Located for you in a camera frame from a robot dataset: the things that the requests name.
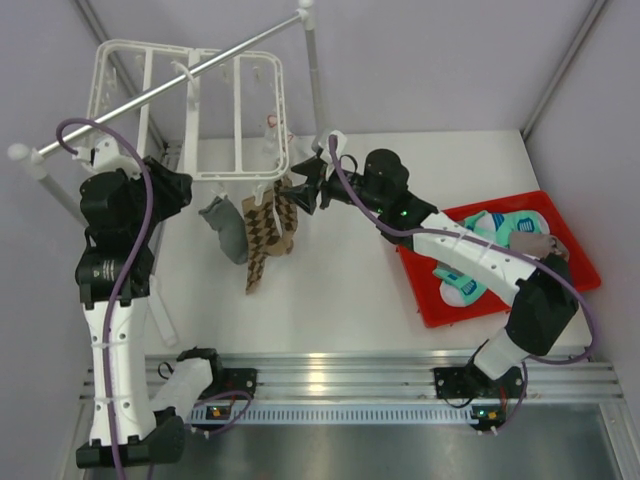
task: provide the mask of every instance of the teal object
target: teal object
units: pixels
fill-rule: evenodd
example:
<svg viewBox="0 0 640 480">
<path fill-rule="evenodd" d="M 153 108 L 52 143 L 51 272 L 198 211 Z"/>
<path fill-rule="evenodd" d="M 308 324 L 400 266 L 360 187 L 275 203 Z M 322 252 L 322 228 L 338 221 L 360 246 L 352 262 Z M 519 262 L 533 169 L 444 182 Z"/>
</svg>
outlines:
<svg viewBox="0 0 640 480">
<path fill-rule="evenodd" d="M 478 227 L 478 220 L 485 215 L 491 215 L 496 231 L 485 230 Z M 482 238 L 495 242 L 501 247 L 509 248 L 509 235 L 511 232 L 529 232 L 542 233 L 539 214 L 533 210 L 521 210 L 512 213 L 489 213 L 486 210 L 478 212 L 475 215 L 464 219 L 462 224 L 473 233 L 480 235 Z M 438 267 L 433 274 L 440 278 L 447 285 L 451 285 L 458 289 L 464 306 L 469 306 L 476 302 L 487 291 L 487 287 L 476 282 L 469 275 L 457 275 L 448 268 Z"/>
</svg>

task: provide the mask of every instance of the gray wall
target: gray wall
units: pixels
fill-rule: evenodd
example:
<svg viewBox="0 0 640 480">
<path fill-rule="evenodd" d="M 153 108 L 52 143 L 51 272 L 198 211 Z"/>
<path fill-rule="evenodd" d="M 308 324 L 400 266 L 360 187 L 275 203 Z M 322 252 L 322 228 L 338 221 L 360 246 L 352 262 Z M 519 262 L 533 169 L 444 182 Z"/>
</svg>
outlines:
<svg viewBox="0 0 640 480">
<path fill-rule="evenodd" d="M 297 7 L 296 0 L 93 3 L 112 38 L 206 48 L 230 46 Z M 329 110 L 334 125 L 356 133 L 522 127 L 591 2 L 316 3 Z M 301 28 L 260 48 L 283 60 L 292 131 L 312 133 Z M 182 135 L 170 103 L 155 113 L 167 136 Z"/>
<path fill-rule="evenodd" d="M 611 4 L 528 147 L 600 271 L 603 351 L 640 425 L 640 2 Z"/>
<path fill-rule="evenodd" d="M 0 150 L 39 145 L 83 116 L 96 45 L 66 0 L 12 1 L 0 16 Z M 47 166 L 77 191 L 68 156 Z M 73 270 L 81 228 L 21 168 L 0 159 L 0 470 L 53 478 L 73 428 L 88 333 Z"/>
</svg>

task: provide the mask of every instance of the metal rod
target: metal rod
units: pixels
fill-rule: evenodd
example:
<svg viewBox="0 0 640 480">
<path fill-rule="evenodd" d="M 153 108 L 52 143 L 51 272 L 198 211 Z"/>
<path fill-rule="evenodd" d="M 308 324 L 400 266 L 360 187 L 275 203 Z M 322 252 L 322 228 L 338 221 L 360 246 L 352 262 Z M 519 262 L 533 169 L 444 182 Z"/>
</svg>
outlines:
<svg viewBox="0 0 640 480">
<path fill-rule="evenodd" d="M 538 123 L 540 116 L 549 105 L 549 101 L 556 93 L 560 82 L 566 76 L 569 69 L 573 65 L 578 53 L 580 53 L 580 51 L 584 48 L 587 37 L 593 31 L 597 20 L 602 16 L 602 13 L 604 12 L 604 9 L 608 3 L 609 0 L 595 0 L 591 5 L 591 8 L 587 12 L 587 15 L 585 16 L 580 25 L 580 28 L 578 29 L 578 32 L 571 41 L 571 44 L 562 57 L 558 68 L 556 68 L 553 76 L 551 77 L 551 80 L 549 81 L 547 87 L 544 89 L 544 92 L 536 103 L 533 112 L 529 116 L 529 119 L 527 120 L 527 123 L 522 130 L 522 139 L 525 142 L 531 136 L 531 132 L 533 132 L 533 129 Z"/>
<path fill-rule="evenodd" d="M 196 49 L 189 50 L 187 58 L 187 71 L 190 67 L 200 63 L 200 52 Z M 200 79 L 194 78 L 187 85 L 187 108 L 184 121 L 184 141 L 182 153 L 184 153 L 184 170 L 186 172 L 198 171 L 198 140 L 200 139 Z"/>
<path fill-rule="evenodd" d="M 233 143 L 234 171 L 242 172 L 242 85 L 240 59 L 233 59 Z"/>
<path fill-rule="evenodd" d="M 142 88 L 144 90 L 151 88 L 151 72 L 153 71 L 153 52 L 147 50 L 144 54 L 144 73 L 142 78 Z M 149 112 L 149 105 L 145 105 L 138 110 L 140 116 L 140 123 L 138 125 L 138 145 L 136 145 L 136 151 L 141 157 L 147 155 L 147 131 L 151 132 L 150 125 L 152 124 L 151 113 Z M 158 150 L 164 150 L 163 145 L 157 145 Z"/>
<path fill-rule="evenodd" d="M 40 182 L 40 185 L 42 185 L 44 189 L 49 192 L 49 194 L 51 194 L 51 196 L 55 198 L 58 203 L 78 221 L 78 223 L 80 223 L 80 225 L 83 227 L 88 226 L 87 220 L 82 215 L 82 212 L 80 212 L 80 207 L 77 202 L 71 198 L 65 189 L 62 188 L 60 184 L 51 177 L 51 175 L 47 175 L 38 181 Z"/>
<path fill-rule="evenodd" d="M 71 0 L 71 3 L 77 9 L 80 17 L 89 29 L 89 33 L 93 35 L 98 44 L 104 43 L 111 39 L 104 26 L 102 25 L 100 18 L 98 18 L 98 15 L 93 9 L 90 0 Z M 138 89 L 133 83 L 131 75 L 129 75 L 129 72 L 124 66 L 124 63 L 122 63 L 120 55 L 117 52 L 112 53 L 111 55 L 109 55 L 109 61 L 115 68 L 118 81 L 122 84 L 127 94 L 130 97 L 135 97 L 139 93 Z M 165 141 L 164 138 L 162 138 L 160 129 L 153 121 L 153 118 L 151 116 L 149 116 L 148 128 L 153 142 L 158 147 L 158 150 L 162 151 Z"/>
<path fill-rule="evenodd" d="M 316 49 L 316 31 L 305 30 L 307 40 L 307 56 L 309 57 L 309 76 L 311 77 L 311 98 L 313 99 L 313 114 L 316 121 L 316 139 L 327 128 L 327 118 L 320 88 L 320 70 L 318 68 L 318 51 Z"/>
<path fill-rule="evenodd" d="M 208 60 L 205 60 L 199 63 L 198 65 L 191 68 L 189 71 L 193 77 L 198 77 L 199 75 L 202 75 L 207 70 L 217 67 L 218 65 L 228 61 L 229 59 L 235 57 L 236 55 L 248 50 L 254 45 L 266 40 L 269 37 L 272 37 L 273 35 L 276 35 L 277 33 L 289 28 L 292 25 L 295 25 L 300 21 L 302 21 L 302 17 L 300 13 L 296 12 L 296 14 L 291 18 L 283 22 L 280 22 L 277 25 L 274 25 L 273 27 L 269 28 L 268 30 L 265 30 L 262 33 L 259 33 L 254 37 L 248 38 L 247 40 L 244 40 L 243 42 L 238 43 L 237 45 L 229 48 L 228 50 L 225 50 L 224 52 L 220 52 L 215 57 L 212 57 Z M 120 107 L 117 107 L 111 110 L 110 112 L 105 113 L 104 115 L 96 118 L 95 121 L 100 124 L 108 123 L 111 120 L 118 118 L 120 115 L 123 115 L 132 110 L 136 110 L 142 107 L 143 105 L 146 105 L 157 96 L 162 95 L 163 93 L 171 90 L 172 88 L 185 83 L 187 80 L 188 80 L 188 77 L 185 74 L 182 74 L 158 87 L 145 90 L 144 92 L 137 95 L 135 98 L 131 99 L 129 102 L 125 103 L 124 105 L 121 105 Z M 93 131 L 93 127 L 89 125 L 84 125 L 78 128 L 77 130 L 71 132 L 70 134 L 66 135 L 64 137 L 64 140 L 70 143 L 86 136 L 91 131 Z M 60 144 L 56 141 L 45 147 L 42 147 L 41 149 L 38 150 L 38 153 L 46 158 L 52 153 L 56 152 L 59 148 L 61 148 Z"/>
</svg>

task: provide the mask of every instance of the white hook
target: white hook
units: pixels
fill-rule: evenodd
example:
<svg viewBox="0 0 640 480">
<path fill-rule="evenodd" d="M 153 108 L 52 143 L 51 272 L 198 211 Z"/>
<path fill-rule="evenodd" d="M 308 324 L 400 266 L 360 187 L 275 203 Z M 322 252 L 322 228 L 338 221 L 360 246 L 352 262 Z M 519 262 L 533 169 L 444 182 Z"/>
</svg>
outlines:
<svg viewBox="0 0 640 480">
<path fill-rule="evenodd" d="M 211 184 L 211 193 L 213 193 L 216 197 L 219 198 L 227 198 L 227 191 L 224 188 L 222 183 L 212 183 Z"/>
<path fill-rule="evenodd" d="M 118 90 L 118 73 L 116 72 L 116 67 L 113 67 L 111 71 L 111 75 L 105 75 L 107 79 L 107 87 L 109 87 L 114 92 Z"/>
<path fill-rule="evenodd" d="M 189 102 L 189 107 L 191 108 L 191 110 L 195 110 L 196 103 L 200 98 L 200 89 L 198 87 L 198 84 L 196 83 L 196 79 L 193 78 L 193 75 L 191 74 L 189 69 L 184 64 L 178 62 L 177 60 L 172 60 L 171 65 L 173 65 L 173 68 L 175 69 L 176 73 L 182 73 L 189 79 L 189 83 L 191 83 L 193 95 L 188 95 L 187 101 Z"/>
<path fill-rule="evenodd" d="M 256 204 L 256 207 L 262 205 L 262 200 L 264 197 L 264 191 L 267 189 L 266 182 L 258 182 L 258 184 L 253 189 L 253 198 Z"/>
<path fill-rule="evenodd" d="M 229 67 L 226 63 L 220 65 L 220 71 L 222 72 L 222 81 L 224 83 L 229 83 Z"/>
<path fill-rule="evenodd" d="M 102 97 L 102 101 L 100 102 L 100 108 L 102 111 L 109 110 L 111 107 L 111 95 L 109 92 L 104 92 L 104 96 Z"/>
<path fill-rule="evenodd" d="M 143 73 L 144 73 L 144 63 L 145 63 L 145 56 L 142 54 L 136 55 L 136 65 L 140 69 L 140 71 L 142 71 Z"/>
<path fill-rule="evenodd" d="M 267 115 L 267 126 L 272 129 L 272 128 L 276 128 L 278 127 L 280 130 L 280 133 L 282 134 L 284 141 L 287 142 L 287 144 L 289 145 L 289 148 L 291 148 L 291 142 L 293 141 L 293 139 L 295 138 L 295 135 L 293 135 L 293 133 L 289 132 L 289 130 L 286 128 L 286 126 L 284 125 L 284 121 L 282 118 L 280 118 L 280 122 L 278 123 L 278 116 L 275 113 L 271 113 L 269 115 Z M 268 141 L 272 142 L 272 143 L 276 143 L 279 145 L 279 141 L 278 141 L 278 134 L 275 133 L 275 137 L 270 138 Z M 278 150 L 278 146 L 265 146 L 265 148 L 267 150 Z M 282 146 L 282 153 L 284 154 L 285 152 L 285 147 L 284 145 Z M 276 158 L 274 160 L 274 165 L 277 167 L 279 165 L 279 157 L 278 155 L 276 155 Z"/>
</svg>

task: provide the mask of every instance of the drying rack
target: drying rack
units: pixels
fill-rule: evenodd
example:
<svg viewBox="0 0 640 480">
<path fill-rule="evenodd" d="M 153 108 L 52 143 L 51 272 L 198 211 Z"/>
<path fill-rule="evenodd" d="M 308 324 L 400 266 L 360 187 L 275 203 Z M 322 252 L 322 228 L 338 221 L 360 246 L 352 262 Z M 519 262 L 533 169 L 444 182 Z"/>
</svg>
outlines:
<svg viewBox="0 0 640 480">
<path fill-rule="evenodd" d="M 149 129 L 149 103 L 157 97 L 175 89 L 180 85 L 187 85 L 187 108 L 184 147 L 182 155 L 184 159 L 184 171 L 190 174 L 195 181 L 251 181 L 264 189 L 265 185 L 277 180 L 284 175 L 289 167 L 289 151 L 286 136 L 286 113 L 284 108 L 284 92 L 282 87 L 282 65 L 273 55 L 264 52 L 249 52 L 253 46 L 263 42 L 293 25 L 301 23 L 304 27 L 307 56 L 309 61 L 309 74 L 311 80 L 311 92 L 313 100 L 314 118 L 316 124 L 316 141 L 325 132 L 327 120 L 322 101 L 320 79 L 318 70 L 318 55 L 316 51 L 315 19 L 313 12 L 313 0 L 300 0 L 299 8 L 289 18 L 275 24 L 263 32 L 247 38 L 226 50 L 209 50 L 198 48 L 181 48 L 164 45 L 143 44 L 124 41 L 110 41 L 103 44 L 96 58 L 94 82 L 89 117 L 98 124 L 107 124 L 126 113 L 139 111 L 139 132 L 137 150 L 141 155 L 146 153 L 147 131 Z M 141 55 L 143 69 L 142 92 L 121 106 L 106 113 L 102 113 L 110 107 L 109 88 L 115 89 L 115 72 L 108 72 L 109 54 L 117 50 L 136 51 Z M 161 85 L 152 87 L 153 63 L 159 58 L 170 58 L 175 68 L 182 72 L 171 80 Z M 273 168 L 265 168 L 259 171 L 251 171 L 245 168 L 242 158 L 242 123 L 241 114 L 241 75 L 239 74 L 243 62 L 263 61 L 273 68 L 274 87 L 274 114 L 276 116 L 278 155 Z M 198 132 L 200 119 L 200 92 L 199 78 L 205 72 L 215 67 L 225 68 L 231 65 L 233 70 L 233 95 L 234 95 L 234 168 L 231 171 L 205 171 L 198 165 Z M 74 143 L 82 139 L 88 139 L 93 144 L 95 140 L 95 128 L 89 125 L 82 126 L 64 137 L 67 143 Z M 25 171 L 37 180 L 42 187 L 49 192 L 62 205 L 62 207 L 78 221 L 83 227 L 87 223 L 80 212 L 79 205 L 73 198 L 55 181 L 44 167 L 44 161 L 61 150 L 59 142 L 52 142 L 41 148 L 29 148 L 26 145 L 14 144 L 9 148 L 8 155 L 11 160 L 20 162 Z"/>
<path fill-rule="evenodd" d="M 172 45 L 158 45 L 144 42 L 131 42 L 127 40 L 109 40 L 98 48 L 96 53 L 96 64 L 93 74 L 91 89 L 91 100 L 89 103 L 88 117 L 96 118 L 108 111 L 111 106 L 111 99 L 117 94 L 117 73 L 112 67 L 110 58 L 112 55 L 122 56 L 128 54 L 133 56 L 136 73 L 140 77 L 142 90 L 148 90 L 159 76 L 159 70 L 164 67 L 165 71 L 169 66 L 176 73 L 183 73 L 187 76 L 187 91 L 185 109 L 185 128 L 183 140 L 183 170 L 191 175 L 194 181 L 206 182 L 228 182 L 228 181 L 251 181 L 269 183 L 282 177 L 289 169 L 289 146 L 286 141 L 286 110 L 283 86 L 282 63 L 273 54 L 267 52 L 247 51 L 236 55 L 227 63 L 223 63 L 216 69 L 219 72 L 218 85 L 228 85 L 233 97 L 233 165 L 225 171 L 203 170 L 199 159 L 198 141 L 200 140 L 200 124 L 203 110 L 211 110 L 211 105 L 207 105 L 206 96 L 201 93 L 201 79 L 194 77 L 189 71 L 189 67 L 198 65 L 203 60 L 209 60 L 219 55 L 221 50 L 211 50 L 204 48 L 185 48 Z M 242 72 L 251 72 L 252 75 L 242 75 Z M 252 83 L 266 84 L 267 99 L 266 111 L 262 106 L 259 115 L 261 118 L 270 120 L 269 127 L 275 129 L 274 162 L 271 165 L 264 165 L 260 170 L 252 169 L 243 161 L 243 86 Z M 139 111 L 138 121 L 138 142 L 136 150 L 146 155 L 147 140 L 149 138 L 150 106 L 144 105 Z M 87 142 L 87 147 L 96 145 L 94 136 L 91 135 Z"/>
</svg>

